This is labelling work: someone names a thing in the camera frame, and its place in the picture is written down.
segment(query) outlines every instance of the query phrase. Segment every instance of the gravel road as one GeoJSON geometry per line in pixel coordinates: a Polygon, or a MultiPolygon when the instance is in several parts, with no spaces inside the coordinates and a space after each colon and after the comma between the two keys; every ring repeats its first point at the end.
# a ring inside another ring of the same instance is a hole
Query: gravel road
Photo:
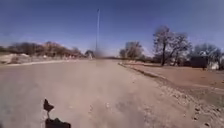
{"type": "Polygon", "coordinates": [[[3,128],[44,128],[45,98],[55,106],[50,117],[69,122],[72,128],[223,125],[221,113],[206,111],[207,106],[189,96],[114,61],[80,60],[0,68],[3,128]]]}

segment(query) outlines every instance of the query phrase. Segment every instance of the field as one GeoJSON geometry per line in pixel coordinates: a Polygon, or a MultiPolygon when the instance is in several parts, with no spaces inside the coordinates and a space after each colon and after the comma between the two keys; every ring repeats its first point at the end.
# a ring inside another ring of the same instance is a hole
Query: field
{"type": "Polygon", "coordinates": [[[191,67],[161,67],[157,64],[128,62],[126,66],[154,74],[171,87],[190,93],[216,106],[224,106],[224,72],[191,67]]]}

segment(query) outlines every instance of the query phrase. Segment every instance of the sky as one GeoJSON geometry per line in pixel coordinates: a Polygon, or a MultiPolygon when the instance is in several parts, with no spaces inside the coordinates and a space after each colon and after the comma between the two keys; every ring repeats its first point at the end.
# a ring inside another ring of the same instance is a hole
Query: sky
{"type": "Polygon", "coordinates": [[[151,55],[160,26],[188,35],[192,44],[224,50],[223,0],[0,0],[0,45],[53,41],[83,52],[93,49],[100,9],[98,45],[118,55],[128,41],[139,41],[151,55]]]}

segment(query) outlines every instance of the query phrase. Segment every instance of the treeline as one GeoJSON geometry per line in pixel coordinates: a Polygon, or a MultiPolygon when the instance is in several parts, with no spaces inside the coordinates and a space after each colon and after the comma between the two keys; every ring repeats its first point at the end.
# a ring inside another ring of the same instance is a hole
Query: treeline
{"type": "Polygon", "coordinates": [[[153,58],[143,55],[140,42],[127,42],[125,48],[119,52],[120,57],[123,59],[151,61],[160,63],[161,66],[166,63],[180,65],[193,57],[204,57],[207,59],[207,64],[217,62],[220,68],[224,65],[222,60],[224,53],[219,47],[210,43],[193,45],[188,40],[186,33],[172,32],[170,28],[161,26],[156,29],[153,37],[153,58]]]}
{"type": "Polygon", "coordinates": [[[0,53],[14,53],[14,54],[27,54],[30,56],[42,56],[46,55],[49,57],[55,56],[84,56],[82,52],[73,47],[71,49],[66,48],[55,42],[46,42],[44,44],[22,42],[13,43],[8,47],[0,46],[0,53]]]}

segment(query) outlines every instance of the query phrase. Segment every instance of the utility pole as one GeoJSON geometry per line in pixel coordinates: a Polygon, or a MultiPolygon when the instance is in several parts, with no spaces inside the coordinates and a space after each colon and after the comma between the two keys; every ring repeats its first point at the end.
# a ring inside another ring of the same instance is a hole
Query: utility pole
{"type": "Polygon", "coordinates": [[[96,54],[98,52],[98,43],[99,43],[99,29],[100,29],[100,9],[97,9],[97,32],[96,32],[96,54]]]}

